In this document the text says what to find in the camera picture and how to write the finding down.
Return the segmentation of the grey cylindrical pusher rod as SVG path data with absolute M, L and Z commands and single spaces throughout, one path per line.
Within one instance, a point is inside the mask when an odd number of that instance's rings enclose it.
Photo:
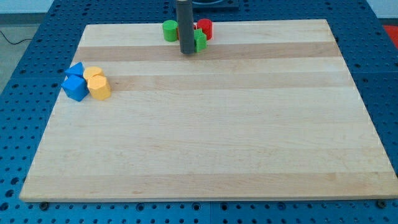
M 192 0 L 176 0 L 180 51 L 185 55 L 195 52 Z

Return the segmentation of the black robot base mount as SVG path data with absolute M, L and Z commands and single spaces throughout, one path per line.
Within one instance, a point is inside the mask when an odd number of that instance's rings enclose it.
M 218 12 L 218 11 L 237 11 L 240 0 L 192 0 L 194 13 Z

